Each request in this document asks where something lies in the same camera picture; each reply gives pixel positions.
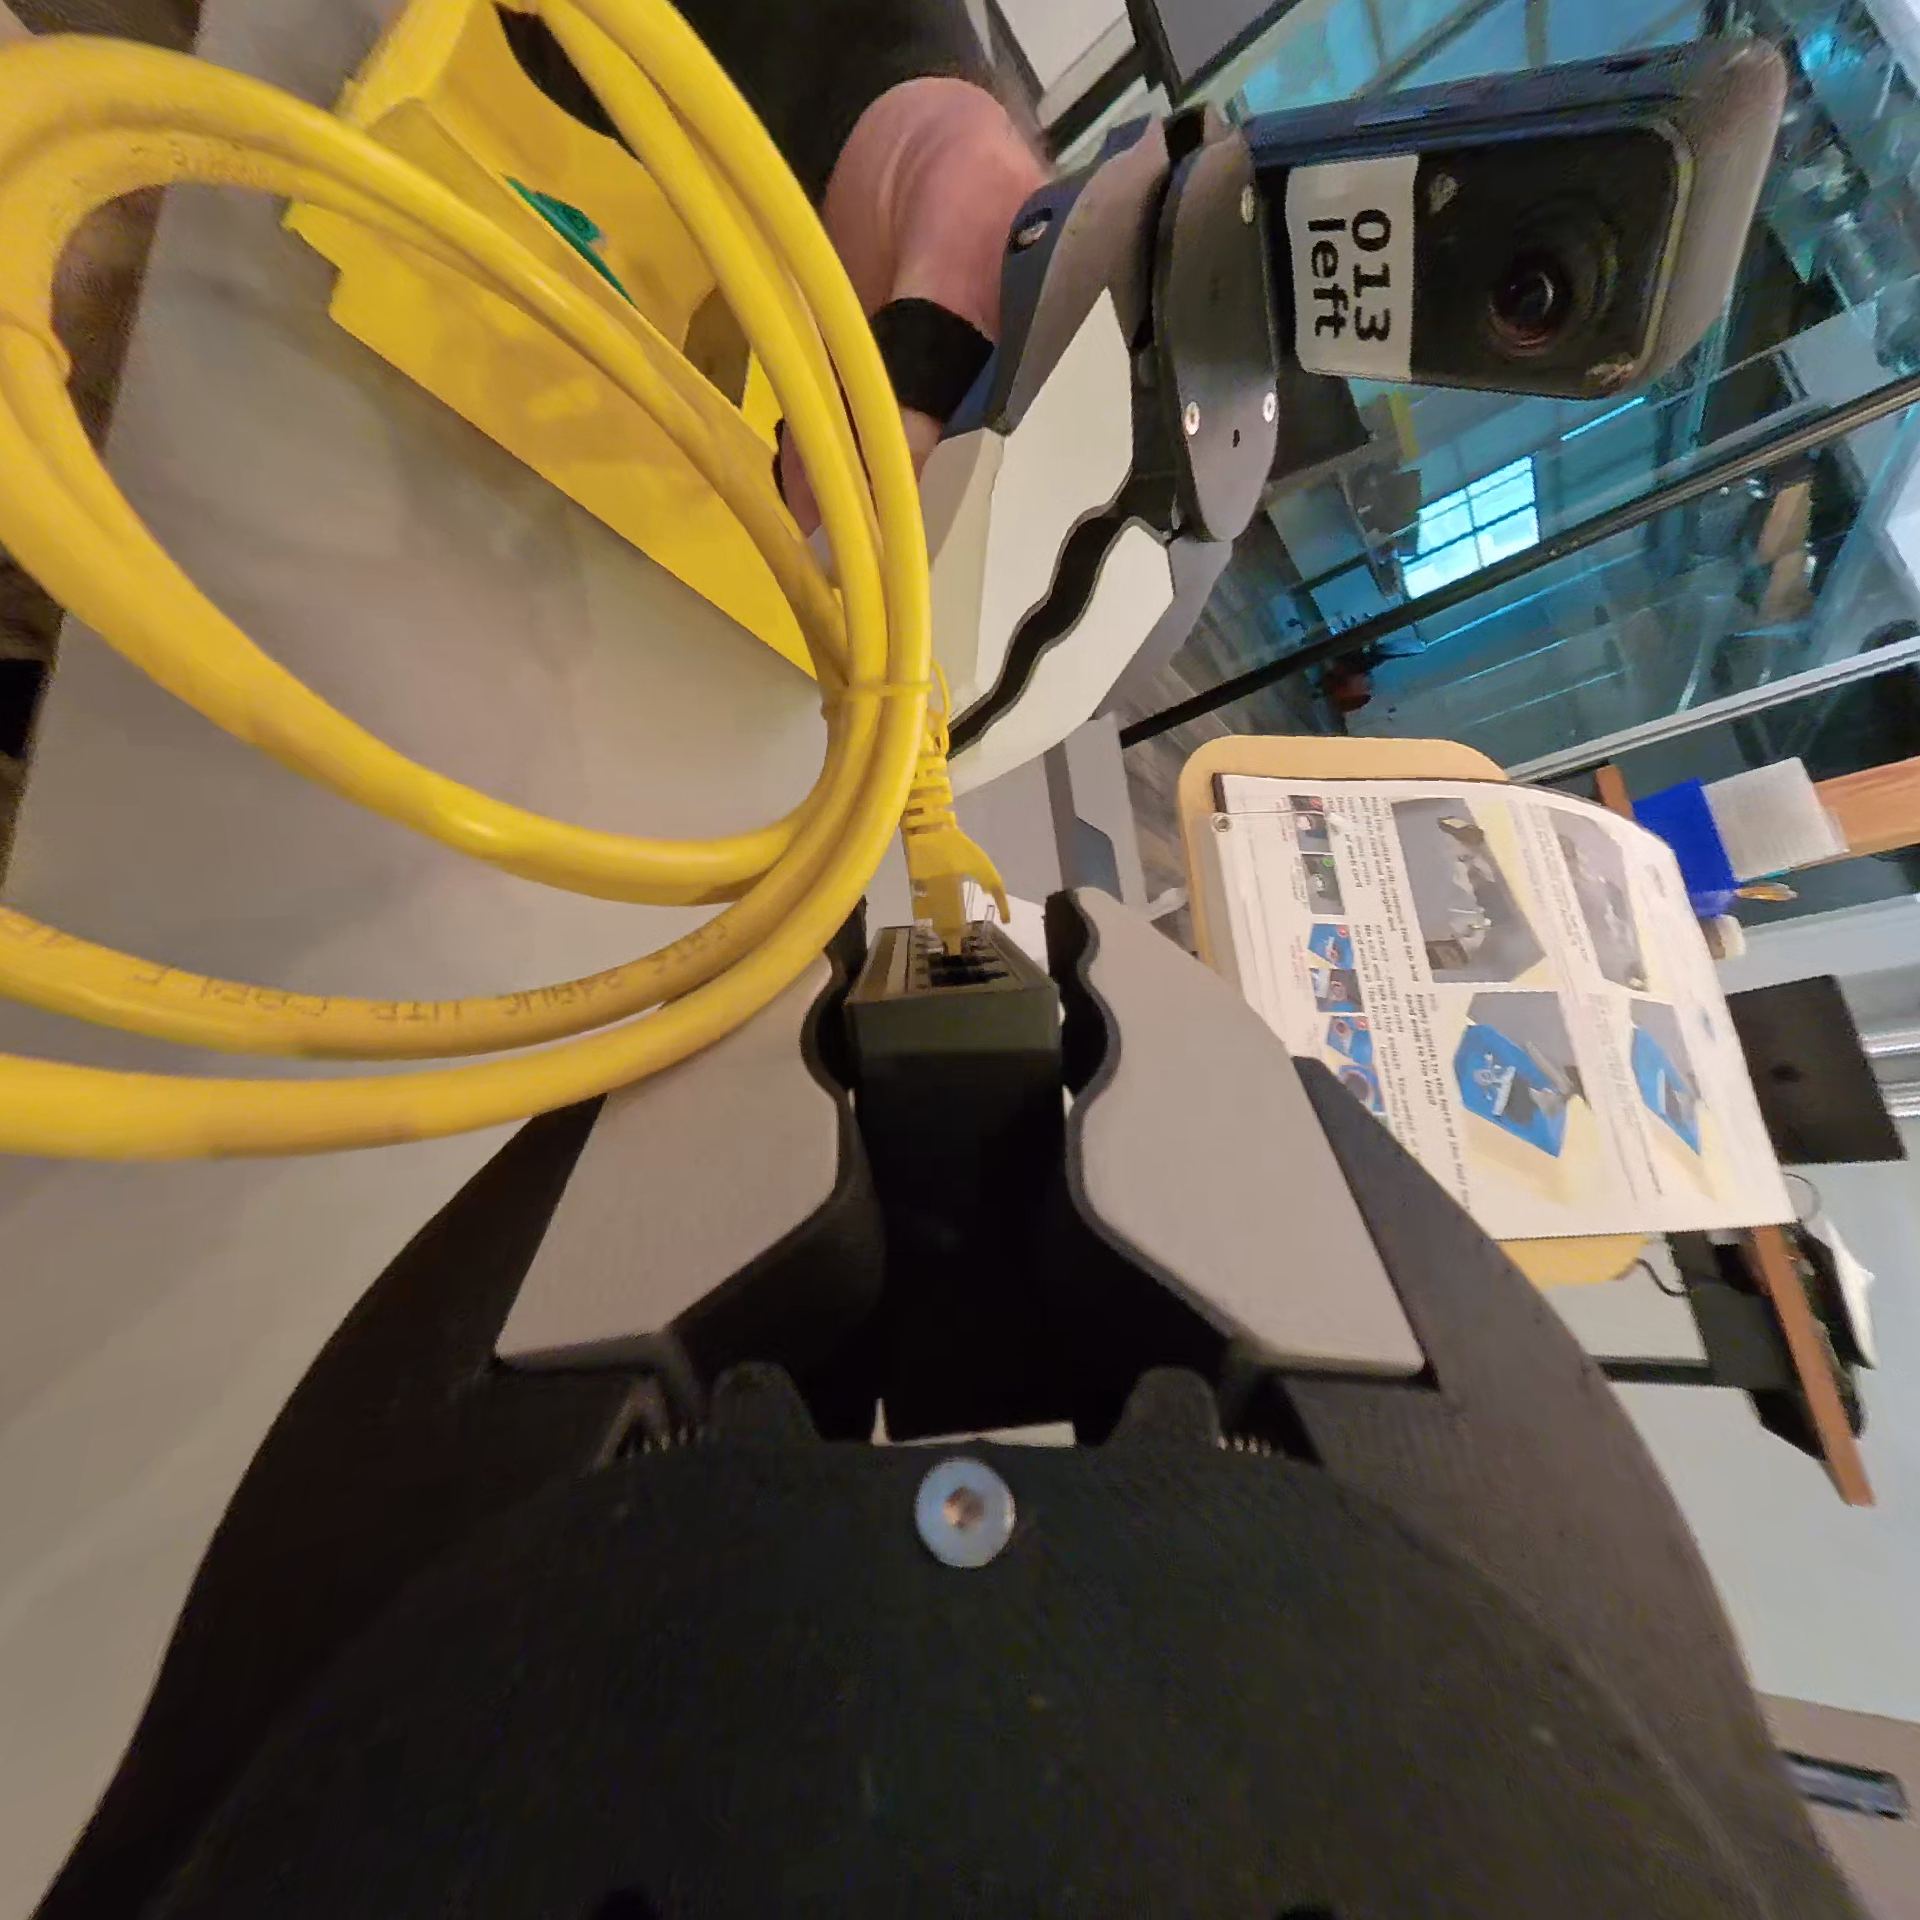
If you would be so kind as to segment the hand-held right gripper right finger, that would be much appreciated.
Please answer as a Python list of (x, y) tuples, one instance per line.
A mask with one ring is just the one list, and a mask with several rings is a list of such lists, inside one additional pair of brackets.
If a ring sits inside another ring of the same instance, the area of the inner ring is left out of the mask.
[(1402, 1383), (1426, 1356), (1286, 1040), (1117, 897), (1046, 905), (1063, 996), (1047, 1291), (1079, 1411), (1144, 1375)]

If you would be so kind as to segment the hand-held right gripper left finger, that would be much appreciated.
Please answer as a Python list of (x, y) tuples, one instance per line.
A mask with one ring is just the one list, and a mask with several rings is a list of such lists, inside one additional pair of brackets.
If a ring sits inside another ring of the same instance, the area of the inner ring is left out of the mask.
[(611, 1095), (496, 1337), (525, 1375), (650, 1377), (707, 1403), (769, 1362), (803, 1378), (869, 1325), (882, 1217), (851, 1090), (829, 1059), (848, 964), (678, 1068)]

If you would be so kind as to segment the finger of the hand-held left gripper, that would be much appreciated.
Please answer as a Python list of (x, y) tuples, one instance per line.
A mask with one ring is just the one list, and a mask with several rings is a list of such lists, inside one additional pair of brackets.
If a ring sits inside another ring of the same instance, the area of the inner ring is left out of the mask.
[(967, 796), (1046, 756), (1105, 713), (1129, 674), (1155, 676), (1192, 635), (1227, 557), (1224, 543), (1161, 543), (1141, 524), (1081, 529), (989, 701), (954, 729), (954, 792)]
[(989, 701), (1021, 627), (1062, 583), (1072, 536), (1113, 524), (1135, 468), (1133, 389), (1117, 293), (1102, 287), (1017, 421), (982, 424), (929, 456), (931, 648), (954, 723)]

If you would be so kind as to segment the black network switch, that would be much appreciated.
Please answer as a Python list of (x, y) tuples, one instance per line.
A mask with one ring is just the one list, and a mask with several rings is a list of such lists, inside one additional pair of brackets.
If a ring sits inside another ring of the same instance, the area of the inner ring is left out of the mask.
[(957, 952), (882, 929), (845, 1003), (880, 1213), (878, 1300), (848, 1387), (898, 1442), (1063, 1429), (1079, 1387), (1047, 1241), (1065, 1179), (1065, 1010), (998, 923)]

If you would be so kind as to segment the yellow plastic bin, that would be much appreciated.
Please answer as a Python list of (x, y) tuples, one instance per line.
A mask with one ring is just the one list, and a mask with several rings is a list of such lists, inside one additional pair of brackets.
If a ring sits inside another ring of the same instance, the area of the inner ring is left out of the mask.
[[(778, 395), (705, 256), (541, 5), (415, 2), (341, 120), (490, 218), (601, 306), (634, 314), (775, 456)], [(331, 321), (575, 506), (810, 672), (800, 624), (661, 426), (502, 296), (344, 216), (287, 226), (335, 269)]]

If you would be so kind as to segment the person's left forearm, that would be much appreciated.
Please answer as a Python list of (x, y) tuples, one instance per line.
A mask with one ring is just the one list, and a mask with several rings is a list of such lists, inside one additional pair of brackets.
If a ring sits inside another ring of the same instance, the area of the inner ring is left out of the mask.
[(678, 2), (813, 203), (878, 99), (914, 81), (994, 92), (963, 2)]

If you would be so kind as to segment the person's left hand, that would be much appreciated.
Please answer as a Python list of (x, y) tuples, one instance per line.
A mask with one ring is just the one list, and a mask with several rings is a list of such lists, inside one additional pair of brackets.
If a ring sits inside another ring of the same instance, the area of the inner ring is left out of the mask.
[(859, 116), (816, 203), (918, 471), (1002, 344), (1007, 247), (1047, 179), (994, 92), (914, 81)]

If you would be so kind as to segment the printed instruction sheet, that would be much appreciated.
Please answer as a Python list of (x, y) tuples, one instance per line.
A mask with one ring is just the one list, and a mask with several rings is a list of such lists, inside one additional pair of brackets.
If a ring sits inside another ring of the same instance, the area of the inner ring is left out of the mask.
[(1498, 1241), (1785, 1226), (1673, 852), (1487, 780), (1214, 775), (1211, 954)]

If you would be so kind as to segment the black square panel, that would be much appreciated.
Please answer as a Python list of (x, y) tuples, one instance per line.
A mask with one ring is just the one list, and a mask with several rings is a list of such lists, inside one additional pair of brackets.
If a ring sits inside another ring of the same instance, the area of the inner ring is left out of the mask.
[(1837, 976), (1730, 993), (1767, 1140), (1785, 1168), (1906, 1160), (1898, 1120)]

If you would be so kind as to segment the white textured pad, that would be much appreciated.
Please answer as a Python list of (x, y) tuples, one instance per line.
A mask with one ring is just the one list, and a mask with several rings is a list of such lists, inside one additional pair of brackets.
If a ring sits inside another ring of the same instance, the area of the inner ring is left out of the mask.
[(1706, 784), (1703, 800), (1741, 883), (1777, 881), (1851, 856), (1838, 818), (1797, 756)]

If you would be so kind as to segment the white device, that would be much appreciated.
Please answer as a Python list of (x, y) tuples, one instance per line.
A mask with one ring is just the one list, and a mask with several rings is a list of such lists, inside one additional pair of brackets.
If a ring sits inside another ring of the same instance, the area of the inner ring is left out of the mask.
[(1877, 1370), (1880, 1336), (1872, 1315), (1874, 1275), (1857, 1260), (1826, 1212), (1799, 1224), (1802, 1253), (1811, 1271), (1815, 1317), (1829, 1333), (1841, 1362)]

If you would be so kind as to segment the wooden beam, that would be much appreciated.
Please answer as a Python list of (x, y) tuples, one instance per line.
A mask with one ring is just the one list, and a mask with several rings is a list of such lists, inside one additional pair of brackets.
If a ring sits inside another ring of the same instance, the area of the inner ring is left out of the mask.
[(1918, 756), (1815, 783), (1848, 837), (1849, 857), (1917, 848)]

